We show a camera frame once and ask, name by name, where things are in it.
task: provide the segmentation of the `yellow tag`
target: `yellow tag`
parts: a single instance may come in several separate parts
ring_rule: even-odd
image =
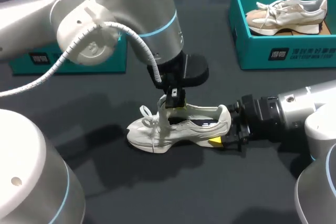
[[[218,136],[218,137],[210,138],[209,142],[222,144],[222,139],[220,136]]]

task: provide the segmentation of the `shoe heel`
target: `shoe heel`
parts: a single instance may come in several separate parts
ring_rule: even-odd
[[[319,34],[320,24],[316,25],[297,25],[293,28],[294,31],[297,31],[301,34]]]

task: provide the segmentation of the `black table surface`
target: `black table surface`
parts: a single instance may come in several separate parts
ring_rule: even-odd
[[[184,50],[206,55],[211,71],[205,84],[186,90],[188,103],[230,104],[336,78],[334,69],[242,71],[228,0],[176,2]],[[35,78],[12,77],[0,66],[1,90]],[[87,199],[85,224],[300,223],[293,191],[308,164],[301,135],[250,142],[243,153],[181,145],[158,155],[129,147],[126,127],[141,117],[141,105],[156,113],[161,95],[129,48],[126,74],[55,76],[0,104],[35,122],[75,171]]]

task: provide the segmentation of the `white cable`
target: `white cable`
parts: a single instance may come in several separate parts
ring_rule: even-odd
[[[133,31],[131,28],[129,28],[128,26],[125,26],[121,23],[104,22],[104,24],[107,27],[116,28],[120,31],[123,31],[123,32],[127,33],[129,36],[131,36],[143,48],[144,52],[146,53],[146,55],[148,57],[148,60],[149,60],[150,64],[152,65],[153,72],[154,72],[154,78],[155,78],[156,82],[162,82],[161,76],[160,76],[160,73],[159,73],[159,69],[158,69],[158,66],[157,66],[156,61],[155,61],[155,58],[154,58],[152,52],[150,51],[149,47],[143,41],[143,39],[140,38],[140,36],[138,34],[136,34],[136,32]],[[101,28],[102,27],[100,25],[92,25],[92,27],[90,27],[88,29],[85,29],[84,32],[80,32],[77,35],[77,39],[75,39],[71,42],[70,46],[68,46],[68,48],[63,52],[63,54],[55,62],[55,64],[44,75],[42,75],[41,77],[39,77],[35,81],[33,81],[31,83],[28,83],[26,85],[23,85],[19,88],[0,92],[0,97],[6,97],[6,96],[9,96],[9,95],[22,93],[22,92],[30,90],[30,89],[42,84],[46,80],[48,80],[59,69],[59,67],[64,63],[64,61],[69,57],[69,55],[73,52],[73,50],[77,47],[77,45],[79,44],[79,42],[81,40],[83,40],[86,36],[88,36],[93,31],[95,31],[97,29],[101,29]]]

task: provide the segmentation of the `logo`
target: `logo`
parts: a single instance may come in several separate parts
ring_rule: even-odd
[[[46,52],[30,52],[28,54],[35,65],[50,65]]]
[[[269,54],[268,60],[285,60],[289,48],[273,48]]]

